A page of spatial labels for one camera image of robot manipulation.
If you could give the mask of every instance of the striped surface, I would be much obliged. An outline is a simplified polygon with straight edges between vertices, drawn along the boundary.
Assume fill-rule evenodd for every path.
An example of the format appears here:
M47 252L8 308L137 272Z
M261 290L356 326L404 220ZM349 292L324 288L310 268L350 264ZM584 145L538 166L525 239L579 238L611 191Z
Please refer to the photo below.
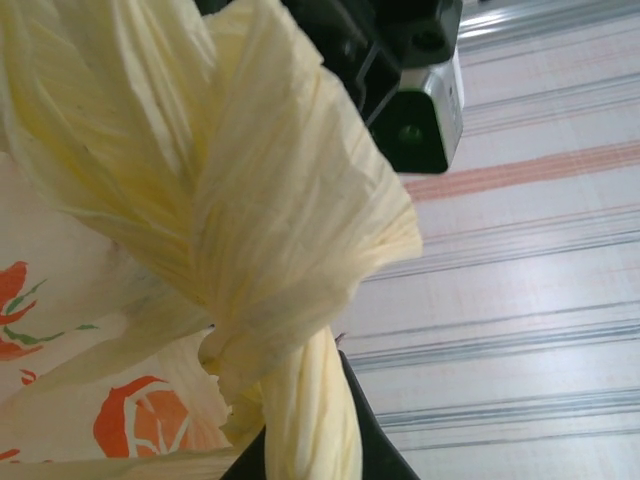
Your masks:
M407 179L424 255L337 322L424 479L640 478L640 3L568 3L461 44L454 166Z

